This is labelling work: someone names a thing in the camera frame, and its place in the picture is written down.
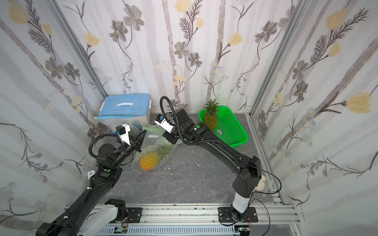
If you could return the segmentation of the zip-top bag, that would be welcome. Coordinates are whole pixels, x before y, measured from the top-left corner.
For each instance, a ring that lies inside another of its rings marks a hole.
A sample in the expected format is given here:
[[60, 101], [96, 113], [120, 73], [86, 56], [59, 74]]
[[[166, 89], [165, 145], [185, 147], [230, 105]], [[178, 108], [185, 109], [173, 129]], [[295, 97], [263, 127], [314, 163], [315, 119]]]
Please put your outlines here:
[[140, 130], [135, 127], [133, 124], [132, 124], [132, 120], [131, 119], [126, 119], [126, 118], [107, 118], [107, 119], [99, 119], [97, 120], [99, 123], [102, 123], [104, 125], [106, 125], [111, 131], [116, 131], [116, 127], [120, 126], [120, 125], [123, 125], [123, 124], [127, 124], [130, 126], [130, 133], [131, 134], [135, 134], [137, 132], [139, 132]]
[[166, 141], [163, 137], [165, 130], [158, 125], [143, 126], [142, 130], [146, 131], [145, 142], [157, 143]]
[[170, 159], [177, 145], [171, 144], [160, 133], [147, 131], [141, 152], [137, 152], [132, 170], [138, 173], [162, 167]]

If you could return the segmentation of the pineapple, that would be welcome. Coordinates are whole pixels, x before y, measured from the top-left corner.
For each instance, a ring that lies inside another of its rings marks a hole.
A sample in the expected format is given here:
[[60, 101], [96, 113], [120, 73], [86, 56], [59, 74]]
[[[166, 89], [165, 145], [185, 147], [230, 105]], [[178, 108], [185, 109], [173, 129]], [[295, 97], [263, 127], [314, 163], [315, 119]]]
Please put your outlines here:
[[146, 154], [141, 156], [139, 166], [144, 171], [157, 167], [168, 158], [172, 149], [173, 145], [167, 143], [154, 147], [151, 151], [148, 151]]
[[219, 103], [215, 99], [210, 99], [204, 106], [206, 111], [203, 117], [203, 123], [210, 129], [215, 129], [218, 124], [218, 108]]

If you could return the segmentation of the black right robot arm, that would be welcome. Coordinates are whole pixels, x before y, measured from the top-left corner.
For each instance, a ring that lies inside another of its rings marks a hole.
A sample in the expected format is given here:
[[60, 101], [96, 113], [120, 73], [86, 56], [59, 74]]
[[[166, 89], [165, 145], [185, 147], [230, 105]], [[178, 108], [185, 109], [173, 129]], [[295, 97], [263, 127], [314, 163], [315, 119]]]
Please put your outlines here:
[[250, 206], [253, 192], [262, 178], [260, 160], [256, 156], [250, 158], [238, 152], [204, 123], [195, 124], [184, 109], [175, 110], [167, 96], [160, 98], [159, 105], [161, 114], [156, 117], [155, 123], [165, 130], [163, 137], [168, 142], [174, 145], [181, 140], [188, 146], [203, 148], [236, 175], [232, 184], [235, 197], [230, 209], [234, 221], [242, 221]]

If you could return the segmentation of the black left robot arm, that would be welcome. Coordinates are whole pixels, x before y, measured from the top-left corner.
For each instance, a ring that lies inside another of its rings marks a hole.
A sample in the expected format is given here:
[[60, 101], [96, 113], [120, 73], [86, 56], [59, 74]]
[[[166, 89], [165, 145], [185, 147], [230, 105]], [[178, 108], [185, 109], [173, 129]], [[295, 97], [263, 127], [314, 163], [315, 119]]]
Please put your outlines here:
[[119, 180], [123, 171], [122, 162], [135, 151], [141, 152], [147, 131], [143, 130], [122, 140], [126, 134], [99, 135], [89, 145], [88, 152], [98, 162], [97, 170], [87, 173], [88, 186], [77, 200], [51, 223], [43, 223], [37, 236], [95, 236], [112, 221], [122, 223], [129, 212], [123, 200], [111, 199], [99, 211], [92, 210], [100, 199]]

